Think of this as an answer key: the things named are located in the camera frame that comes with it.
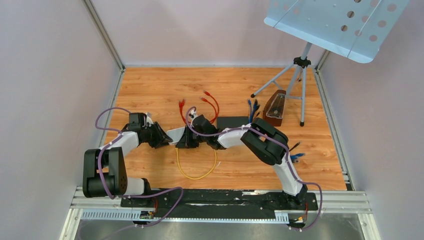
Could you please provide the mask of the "small white router box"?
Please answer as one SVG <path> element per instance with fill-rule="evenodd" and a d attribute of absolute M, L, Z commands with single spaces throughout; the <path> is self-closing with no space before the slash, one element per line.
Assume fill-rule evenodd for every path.
<path fill-rule="evenodd" d="M 176 145 L 183 137 L 184 132 L 185 127 L 179 127 L 168 130 L 166 134 L 171 138 L 171 142 L 169 142 L 169 145 Z"/>

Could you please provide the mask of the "black network switch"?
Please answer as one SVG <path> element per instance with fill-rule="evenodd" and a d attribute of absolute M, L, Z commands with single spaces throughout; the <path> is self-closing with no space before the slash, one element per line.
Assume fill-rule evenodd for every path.
<path fill-rule="evenodd" d="M 226 128 L 238 128 L 248 123 L 249 118 L 247 116 L 218 116 L 216 120 L 216 127 L 219 130 L 224 130 Z"/>

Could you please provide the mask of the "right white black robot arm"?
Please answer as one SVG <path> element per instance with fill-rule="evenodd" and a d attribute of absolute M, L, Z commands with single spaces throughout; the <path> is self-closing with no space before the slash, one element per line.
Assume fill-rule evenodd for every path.
<path fill-rule="evenodd" d="M 194 149 L 200 143 L 214 150 L 246 146 L 260 161 L 274 169 L 290 208 L 298 209 L 306 201 L 308 187 L 294 168 L 288 137 L 261 118 L 239 127 L 218 129 L 200 115 L 173 140 L 178 149 Z"/>

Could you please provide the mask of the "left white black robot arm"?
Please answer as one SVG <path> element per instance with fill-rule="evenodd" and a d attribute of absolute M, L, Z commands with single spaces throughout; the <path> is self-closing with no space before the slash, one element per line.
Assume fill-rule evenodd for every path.
<path fill-rule="evenodd" d="M 124 157 L 140 144 L 147 143 L 158 149 L 173 140 L 158 122 L 145 113 L 130 113 L 128 123 L 117 137 L 103 147 L 88 149 L 84 153 L 82 191 L 86 198 L 134 196 L 140 206 L 149 206 L 153 193 L 145 178 L 127 175 Z"/>

